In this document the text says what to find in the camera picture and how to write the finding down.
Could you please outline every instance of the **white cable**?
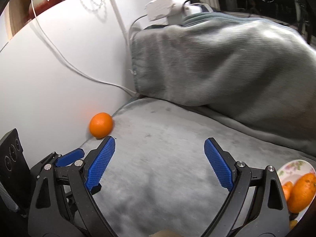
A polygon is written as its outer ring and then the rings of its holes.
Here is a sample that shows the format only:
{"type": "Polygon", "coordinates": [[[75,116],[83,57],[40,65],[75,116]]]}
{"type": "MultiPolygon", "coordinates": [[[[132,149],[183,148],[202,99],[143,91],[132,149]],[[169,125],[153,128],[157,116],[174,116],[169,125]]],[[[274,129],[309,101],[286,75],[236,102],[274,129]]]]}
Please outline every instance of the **white cable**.
{"type": "Polygon", "coordinates": [[[128,30],[128,36],[127,36],[128,40],[129,40],[128,46],[130,45],[131,40],[132,40],[131,29],[132,29],[133,25],[136,23],[136,21],[138,21],[138,20],[140,20],[141,18],[144,18],[144,17],[146,17],[146,16],[147,16],[147,14],[138,17],[138,18],[137,18],[136,20],[134,20],[133,23],[131,24],[131,26],[130,26],[130,28],[129,28],[129,30],[128,30]]]}
{"type": "Polygon", "coordinates": [[[124,86],[120,86],[120,85],[117,85],[117,84],[112,84],[112,83],[109,83],[109,82],[103,82],[103,81],[100,81],[100,80],[97,80],[93,77],[90,77],[88,76],[87,74],[83,73],[81,70],[77,69],[74,65],[72,65],[64,56],[63,54],[60,52],[60,50],[58,50],[58,48],[56,47],[56,45],[50,40],[50,38],[47,36],[47,34],[44,32],[44,30],[42,29],[38,19],[37,19],[37,16],[36,16],[36,13],[35,13],[35,9],[34,9],[34,4],[33,4],[33,0],[31,0],[31,4],[32,4],[32,9],[33,9],[33,13],[34,13],[34,17],[35,17],[35,20],[38,24],[38,27],[39,29],[41,30],[41,32],[43,33],[43,35],[47,38],[47,40],[52,44],[52,46],[55,48],[55,50],[58,52],[58,54],[62,57],[62,59],[66,62],[66,67],[69,68],[70,70],[72,70],[73,72],[79,74],[80,76],[83,76],[84,78],[87,78],[91,81],[94,81],[96,83],[100,83],[100,84],[105,84],[105,85],[110,85],[110,86],[115,86],[115,87],[118,87],[120,89],[122,89],[123,91],[125,91],[127,94],[129,94],[131,97],[133,97],[132,94],[136,94],[136,92],[124,87],[124,86]]]}

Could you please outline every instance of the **wooden shelf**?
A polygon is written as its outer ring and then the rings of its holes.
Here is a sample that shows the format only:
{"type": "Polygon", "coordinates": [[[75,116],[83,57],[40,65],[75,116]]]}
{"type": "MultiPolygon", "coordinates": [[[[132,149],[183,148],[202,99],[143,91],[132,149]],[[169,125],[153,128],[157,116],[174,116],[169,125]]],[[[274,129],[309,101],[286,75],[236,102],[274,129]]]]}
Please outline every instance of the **wooden shelf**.
{"type": "Polygon", "coordinates": [[[29,20],[31,0],[10,0],[4,13],[8,39],[10,40],[29,20]]]}

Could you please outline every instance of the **white plate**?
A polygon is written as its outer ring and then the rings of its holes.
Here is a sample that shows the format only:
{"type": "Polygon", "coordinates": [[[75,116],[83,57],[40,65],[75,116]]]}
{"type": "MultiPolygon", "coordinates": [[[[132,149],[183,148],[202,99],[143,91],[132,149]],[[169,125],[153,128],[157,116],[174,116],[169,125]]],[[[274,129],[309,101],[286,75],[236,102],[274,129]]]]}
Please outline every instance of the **white plate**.
{"type": "MultiPolygon", "coordinates": [[[[313,168],[313,166],[304,160],[290,161],[277,171],[277,174],[282,185],[284,185],[288,181],[291,181],[293,184],[295,184],[299,178],[301,178],[303,175],[307,173],[312,173],[316,175],[316,171],[313,168]]],[[[299,213],[298,217],[295,220],[301,220],[301,218],[307,211],[308,207],[309,205],[307,206],[307,208],[305,208],[299,213]]]]}

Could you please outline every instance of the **gray fabric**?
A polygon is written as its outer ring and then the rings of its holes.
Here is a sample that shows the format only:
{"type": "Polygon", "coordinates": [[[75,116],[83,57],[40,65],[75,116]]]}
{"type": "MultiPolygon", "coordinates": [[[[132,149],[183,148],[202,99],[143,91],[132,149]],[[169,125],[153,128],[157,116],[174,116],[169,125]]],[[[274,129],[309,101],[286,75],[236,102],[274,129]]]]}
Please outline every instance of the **gray fabric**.
{"type": "MultiPolygon", "coordinates": [[[[302,152],[247,136],[166,101],[134,101],[113,119],[116,151],[94,199],[120,237],[145,237],[163,229],[184,237],[203,233],[228,195],[204,154],[209,137],[251,167],[280,168],[294,159],[316,166],[302,152]]],[[[88,153],[100,143],[92,138],[82,148],[88,153]]],[[[245,216],[243,210],[237,225],[245,216]]]]}
{"type": "Polygon", "coordinates": [[[316,156],[316,52],[291,28],[212,12],[140,31],[132,59],[140,94],[316,156]]]}

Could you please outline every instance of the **blue gripper pad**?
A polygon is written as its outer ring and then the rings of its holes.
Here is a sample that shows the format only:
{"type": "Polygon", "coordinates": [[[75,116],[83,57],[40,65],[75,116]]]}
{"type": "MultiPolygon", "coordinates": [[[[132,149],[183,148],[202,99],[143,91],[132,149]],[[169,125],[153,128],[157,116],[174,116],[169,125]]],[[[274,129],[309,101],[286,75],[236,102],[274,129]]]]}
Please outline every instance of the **blue gripper pad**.
{"type": "Polygon", "coordinates": [[[115,140],[113,137],[110,137],[99,155],[95,158],[91,167],[89,167],[86,181],[86,188],[89,191],[99,184],[100,179],[114,154],[114,151],[115,140]]]}
{"type": "Polygon", "coordinates": [[[207,139],[204,143],[204,152],[222,187],[232,191],[234,187],[232,181],[232,172],[209,139],[207,139]]]}
{"type": "Polygon", "coordinates": [[[84,157],[83,149],[75,149],[57,159],[56,166],[67,166],[84,157]]]}

